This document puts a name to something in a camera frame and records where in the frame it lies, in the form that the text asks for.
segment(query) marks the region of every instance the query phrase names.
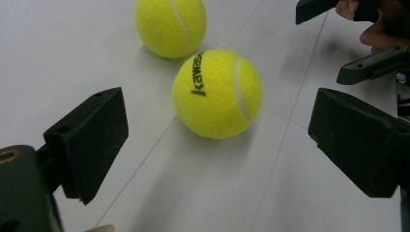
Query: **tennis ball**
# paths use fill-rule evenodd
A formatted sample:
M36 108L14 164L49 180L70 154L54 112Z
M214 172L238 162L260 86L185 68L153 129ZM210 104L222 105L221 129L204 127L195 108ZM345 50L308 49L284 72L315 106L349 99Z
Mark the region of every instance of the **tennis ball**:
M195 51L206 30L201 0L138 0L135 23L139 37L152 52L176 59Z
M224 139L244 131L262 104L253 65L230 50L208 50L187 60L172 86L178 118L194 133Z

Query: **tennis ball seam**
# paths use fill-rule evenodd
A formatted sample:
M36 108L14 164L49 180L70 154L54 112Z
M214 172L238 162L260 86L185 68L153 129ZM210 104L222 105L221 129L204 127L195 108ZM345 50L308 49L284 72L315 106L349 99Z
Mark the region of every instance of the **tennis ball seam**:
M185 23L185 21L182 19L181 15L178 13L178 10L175 6L175 2L174 0L169 0L169 5L172 9L172 12L175 14L176 18L180 21L181 26L184 28L184 32L185 32L185 40L184 40L184 44L183 46L180 48L180 50L175 52L175 56L179 56L182 52L185 51L185 49L187 49L188 46L188 41L190 40L190 32L188 29L187 24Z
M238 70L239 70L239 63L241 61L240 57L237 57L235 59L235 65L234 65L234 74L233 74L233 78L234 78L234 90L235 90L235 96L236 96L236 102L238 104L239 109L241 110L242 114L245 116L245 118L248 121L251 121L251 117L248 113L247 107L245 106L245 100L244 100L244 96L242 95L242 91L241 91L241 87L239 86L239 74L238 74Z

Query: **white table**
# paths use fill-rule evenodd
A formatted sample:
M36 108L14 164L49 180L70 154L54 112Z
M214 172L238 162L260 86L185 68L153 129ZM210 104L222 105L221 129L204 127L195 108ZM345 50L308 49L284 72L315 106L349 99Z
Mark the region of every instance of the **white table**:
M203 1L198 51L237 51L264 85L257 119L223 141L176 118L171 86L185 59L143 46L135 1L0 1L0 147L38 149L43 132L89 96L123 88L130 136L97 197L83 206L54 194L66 231L401 231L399 192L368 198L307 132L319 87L395 115L392 78L336 84L342 65L369 54L359 42L369 24L330 11L295 25L296 0Z

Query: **brand logo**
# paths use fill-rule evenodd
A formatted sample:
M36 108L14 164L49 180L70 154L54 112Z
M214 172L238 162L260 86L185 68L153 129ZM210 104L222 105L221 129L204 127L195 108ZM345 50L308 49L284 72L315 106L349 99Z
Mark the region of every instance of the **brand logo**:
M195 95L204 96L206 97L206 93L203 90L204 83L202 81L202 70L201 70L201 63L202 63L202 55L203 52L197 54L193 58L192 63L192 80L193 80L193 90L190 92Z

